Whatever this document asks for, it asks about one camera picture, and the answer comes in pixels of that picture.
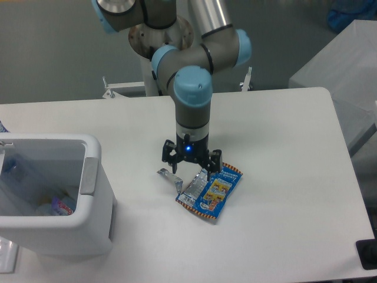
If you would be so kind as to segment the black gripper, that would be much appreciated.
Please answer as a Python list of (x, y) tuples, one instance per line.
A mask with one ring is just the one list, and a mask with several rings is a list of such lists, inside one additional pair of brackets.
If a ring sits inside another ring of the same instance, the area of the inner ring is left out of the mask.
[(208, 141), (208, 134), (201, 140), (189, 140), (188, 143), (176, 134), (176, 145), (171, 140), (164, 142), (162, 162), (171, 166), (173, 174), (176, 174), (177, 165), (182, 161), (197, 163), (207, 171), (207, 180), (210, 180), (215, 173), (222, 170), (222, 151), (216, 149), (210, 152)]

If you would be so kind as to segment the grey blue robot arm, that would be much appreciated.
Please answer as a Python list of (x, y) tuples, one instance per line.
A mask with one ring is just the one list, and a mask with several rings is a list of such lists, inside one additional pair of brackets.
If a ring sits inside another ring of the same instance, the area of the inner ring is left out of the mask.
[(167, 140), (162, 160), (173, 169), (182, 162), (199, 164), (208, 175), (222, 170), (222, 153), (210, 151), (209, 121), (212, 76), (245, 63), (252, 45), (235, 29), (224, 1), (191, 1), (202, 42), (182, 49), (175, 1), (93, 1), (107, 32), (144, 26), (143, 46), (163, 94), (176, 109), (176, 140)]

